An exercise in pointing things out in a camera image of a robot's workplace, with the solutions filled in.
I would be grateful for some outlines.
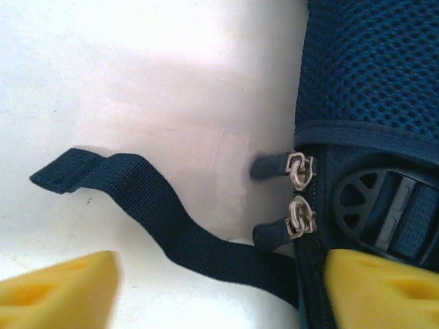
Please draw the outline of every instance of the yellow sponge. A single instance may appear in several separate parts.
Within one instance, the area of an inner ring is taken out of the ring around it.
[[[0,282],[0,329],[102,329],[119,275],[98,252]]]
[[[326,283],[340,329],[439,328],[439,275],[383,258],[333,250]]]

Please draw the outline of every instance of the backpack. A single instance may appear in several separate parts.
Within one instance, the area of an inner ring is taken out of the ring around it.
[[[352,249],[439,271],[439,2],[309,0],[293,152],[258,156],[250,177],[288,177],[288,216],[254,247],[220,240],[186,213],[144,158],[70,149],[31,177],[56,193],[108,193],[175,263],[249,284],[337,328],[324,269]],[[295,260],[273,251],[292,243]]]

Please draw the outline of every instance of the zipper tab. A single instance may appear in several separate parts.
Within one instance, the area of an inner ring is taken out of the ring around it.
[[[289,216],[285,219],[285,225],[291,240],[317,230],[316,214],[303,196],[295,196],[289,204]]]
[[[305,156],[302,152],[291,153],[288,155],[285,172],[289,174],[296,191],[301,192],[308,187],[313,176],[316,175],[314,158]]]
[[[297,193],[289,204],[287,218],[273,223],[259,224],[253,228],[253,242],[258,249],[264,252],[273,251],[299,239],[304,234],[314,233],[317,230],[316,214],[303,197],[303,191],[310,185],[316,174],[314,157],[305,156],[302,152],[262,156],[255,160],[250,177],[261,179],[275,175],[288,175]]]

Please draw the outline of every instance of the blue mesh fabric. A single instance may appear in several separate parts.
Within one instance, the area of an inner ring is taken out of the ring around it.
[[[376,123],[439,139],[439,1],[309,0],[296,125]]]

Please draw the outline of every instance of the backpack strap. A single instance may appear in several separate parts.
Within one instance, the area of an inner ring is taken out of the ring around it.
[[[187,214],[167,180],[136,154],[104,158],[70,149],[31,176],[55,193],[92,188],[110,195],[176,264],[217,280],[263,289],[298,308],[294,259],[213,236]]]

